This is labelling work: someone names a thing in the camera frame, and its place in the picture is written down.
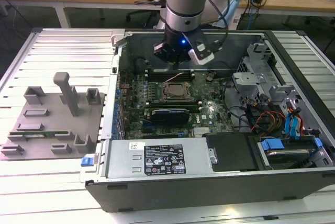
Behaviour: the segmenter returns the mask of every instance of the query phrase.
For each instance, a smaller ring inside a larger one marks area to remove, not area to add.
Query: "floor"
[[[53,8],[20,7],[18,10],[33,27],[60,27]],[[130,11],[132,10],[106,9],[106,19],[100,20],[98,9],[68,8],[66,10],[73,28],[143,28],[149,13],[133,15],[131,21],[126,22],[126,14]],[[31,30],[13,8],[10,8],[8,13],[7,17],[0,18],[0,77],[7,70]],[[149,28],[154,26],[158,19],[158,17],[153,18]],[[303,30],[321,50],[335,37],[335,26],[330,24],[331,17],[309,17],[310,23],[306,24],[306,17],[293,16],[287,26],[283,25],[284,19],[285,17],[278,15],[259,15],[256,21],[251,23],[251,29]],[[245,17],[238,29],[247,29],[248,23],[249,18]],[[335,62],[335,42],[330,45],[326,55]]]

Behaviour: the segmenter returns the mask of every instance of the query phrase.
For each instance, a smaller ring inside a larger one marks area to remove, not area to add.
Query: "power supply label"
[[[183,145],[154,145],[144,147],[146,175],[186,173]]]

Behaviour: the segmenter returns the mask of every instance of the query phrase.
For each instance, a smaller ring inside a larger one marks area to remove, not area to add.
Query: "cpu socket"
[[[162,84],[163,101],[181,102],[193,100],[188,82],[168,82]]]

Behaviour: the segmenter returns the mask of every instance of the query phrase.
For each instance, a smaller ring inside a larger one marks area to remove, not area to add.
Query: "motherboard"
[[[201,137],[233,131],[222,99],[224,78],[206,71],[121,72],[124,138]]]

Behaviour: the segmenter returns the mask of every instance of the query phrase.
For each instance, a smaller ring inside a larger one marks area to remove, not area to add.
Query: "blue latch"
[[[321,139],[314,138],[314,142],[318,148],[321,148],[323,146]]]
[[[281,139],[265,139],[261,142],[264,151],[274,149],[284,149]]]
[[[89,157],[83,157],[81,166],[93,166],[94,164],[94,158],[89,158]]]

